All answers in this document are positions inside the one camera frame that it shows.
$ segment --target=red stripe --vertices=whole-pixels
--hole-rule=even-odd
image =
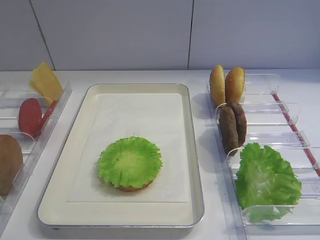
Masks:
[[[275,101],[277,101],[277,102],[280,101],[280,99],[276,93],[273,93],[272,96]],[[286,121],[289,123],[291,121],[290,115],[286,111],[283,111],[283,115],[284,115]],[[293,132],[298,132],[298,129],[295,124],[290,124],[290,128]],[[307,156],[307,158],[309,159],[312,166],[315,166],[317,164],[317,161],[316,161],[315,157],[313,156],[313,154],[311,153],[310,149],[304,148],[303,151],[304,151],[305,155]],[[320,177],[320,169],[315,169],[315,172]]]

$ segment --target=tomato slice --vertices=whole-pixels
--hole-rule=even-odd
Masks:
[[[42,130],[44,129],[45,125],[47,124],[51,114],[53,113],[53,111],[55,110],[55,107],[57,105],[57,101],[54,100],[51,105],[49,106],[49,108],[46,110],[45,114],[43,115],[43,118],[41,119],[41,122],[39,124],[39,130],[40,132],[42,132]]]
[[[39,124],[42,120],[42,111],[39,102],[35,98],[25,100],[19,109],[18,125],[25,137],[35,138],[39,135]]]

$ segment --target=lettuce leaf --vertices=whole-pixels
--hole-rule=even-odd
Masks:
[[[302,183],[278,151],[266,145],[261,148],[258,143],[248,143],[240,158],[235,188],[242,209],[254,205],[298,204]],[[250,210],[250,221],[254,223],[280,219],[291,212],[290,207],[253,209]]]
[[[127,137],[110,144],[98,160],[98,177],[115,188],[141,188],[156,178],[163,163],[159,148],[143,137]]]

